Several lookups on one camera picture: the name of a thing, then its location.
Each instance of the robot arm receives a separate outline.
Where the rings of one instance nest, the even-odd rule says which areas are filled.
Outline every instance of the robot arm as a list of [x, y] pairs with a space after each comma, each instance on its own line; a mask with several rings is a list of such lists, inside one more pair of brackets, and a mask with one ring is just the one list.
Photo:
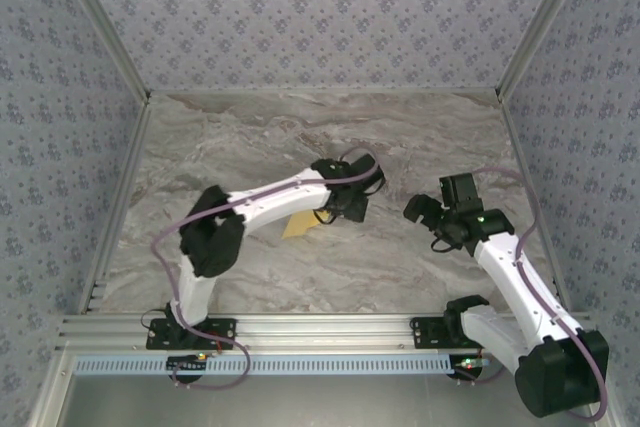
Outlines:
[[546, 287], [524, 253], [527, 278], [556, 315], [552, 318], [525, 284], [516, 266], [518, 237], [503, 212], [485, 210], [471, 174], [440, 179], [442, 204], [427, 195], [413, 197], [404, 216], [421, 222], [450, 249], [465, 248], [487, 271], [511, 308], [519, 329], [505, 322], [480, 296], [449, 302], [444, 313], [452, 338], [466, 338], [490, 351], [515, 376], [524, 404], [536, 416], [597, 402], [595, 375], [561, 318], [593, 356], [603, 377], [609, 347], [598, 331], [585, 332]]
[[[326, 210], [334, 217], [362, 222], [369, 189], [376, 184], [381, 186], [385, 181], [382, 170], [378, 167], [373, 175], [360, 182], [338, 184], [335, 181], [363, 174], [374, 165], [374, 158], [368, 154], [352, 164], [321, 159], [297, 175], [257, 189], [230, 193], [223, 192], [219, 186], [206, 189], [189, 216], [250, 196], [257, 200], [247, 201], [217, 216], [196, 220], [180, 229], [183, 255], [178, 285], [181, 312], [187, 324], [197, 326], [206, 319], [217, 277], [234, 265], [242, 239], [254, 230], [307, 210]], [[334, 183], [309, 183], [310, 180], [333, 180]], [[298, 185], [279, 189], [287, 184]], [[170, 304], [176, 318], [175, 299]]]

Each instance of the wall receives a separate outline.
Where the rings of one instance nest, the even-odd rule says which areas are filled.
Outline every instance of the wall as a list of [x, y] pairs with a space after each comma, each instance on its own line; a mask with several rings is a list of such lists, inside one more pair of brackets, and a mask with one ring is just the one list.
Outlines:
[[640, 425], [639, 0], [567, 0], [508, 104], [576, 309]]
[[101, 0], [147, 88], [493, 87], [540, 0]]
[[0, 0], [0, 425], [78, 304], [137, 105], [76, 0]]

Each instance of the marble tabletop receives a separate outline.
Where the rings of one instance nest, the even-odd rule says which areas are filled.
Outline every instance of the marble tabletop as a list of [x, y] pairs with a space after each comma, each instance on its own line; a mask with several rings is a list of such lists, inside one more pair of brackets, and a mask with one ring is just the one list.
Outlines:
[[[184, 218], [201, 192], [250, 189], [289, 177], [355, 145], [373, 148], [388, 183], [362, 224], [343, 219], [281, 239], [286, 220], [247, 236], [220, 276], [211, 312], [441, 312], [481, 294], [506, 303], [465, 251], [436, 254], [432, 234], [402, 216], [416, 193], [439, 196], [440, 176], [481, 166], [517, 169], [495, 95], [413, 93], [211, 93], [153, 95], [151, 120], [101, 310], [162, 307], [170, 289], [149, 250], [154, 235]], [[476, 178], [487, 208], [523, 232], [524, 190], [497, 175]], [[163, 254], [176, 265], [179, 236]], [[551, 286], [539, 237], [527, 255]]]

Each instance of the patterned wallpaper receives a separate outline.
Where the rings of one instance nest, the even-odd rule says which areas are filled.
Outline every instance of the patterned wallpaper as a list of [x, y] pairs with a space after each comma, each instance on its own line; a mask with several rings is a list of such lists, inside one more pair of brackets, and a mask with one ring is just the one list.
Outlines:
[[147, 88], [495, 86], [540, 0], [101, 0]]
[[577, 309], [640, 425], [640, 0], [567, 0], [509, 100]]
[[1, 0], [0, 17], [0, 425], [22, 427], [138, 109], [76, 0]]

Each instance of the yellow paper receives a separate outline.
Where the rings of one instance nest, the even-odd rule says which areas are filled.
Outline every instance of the yellow paper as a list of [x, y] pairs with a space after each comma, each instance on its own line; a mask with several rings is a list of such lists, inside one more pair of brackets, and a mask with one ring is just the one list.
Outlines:
[[[318, 216], [324, 221], [329, 219], [329, 213], [325, 211], [319, 211]], [[318, 221], [318, 219], [316, 219], [316, 216], [313, 215], [312, 210], [296, 212], [289, 219], [289, 223], [282, 233], [282, 238], [286, 239], [288, 237], [297, 237], [299, 235], [304, 235], [307, 230], [318, 225], [319, 223], [320, 222]]]

